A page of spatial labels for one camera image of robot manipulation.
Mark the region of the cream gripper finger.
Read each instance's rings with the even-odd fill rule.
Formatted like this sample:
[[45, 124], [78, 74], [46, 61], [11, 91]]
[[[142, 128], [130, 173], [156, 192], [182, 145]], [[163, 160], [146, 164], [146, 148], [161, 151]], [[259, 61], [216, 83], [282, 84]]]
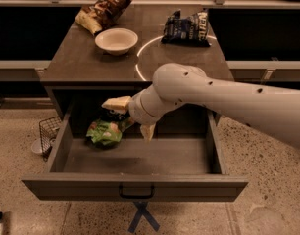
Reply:
[[145, 142], [150, 142], [153, 138], [155, 130], [155, 124], [152, 125], [141, 125], [140, 131]]
[[120, 114], [125, 114], [128, 111], [128, 105], [130, 100], [130, 96], [109, 98], [102, 104], [102, 107], [104, 109], [115, 111]]

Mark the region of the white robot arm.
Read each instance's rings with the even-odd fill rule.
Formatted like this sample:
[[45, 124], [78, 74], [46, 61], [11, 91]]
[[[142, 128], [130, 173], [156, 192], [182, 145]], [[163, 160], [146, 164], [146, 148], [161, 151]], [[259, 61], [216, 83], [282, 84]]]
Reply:
[[185, 104], [205, 107], [300, 149], [300, 90], [219, 80], [193, 66], [164, 64], [148, 88], [132, 97], [111, 98], [102, 107], [128, 111], [134, 121], [153, 125]]

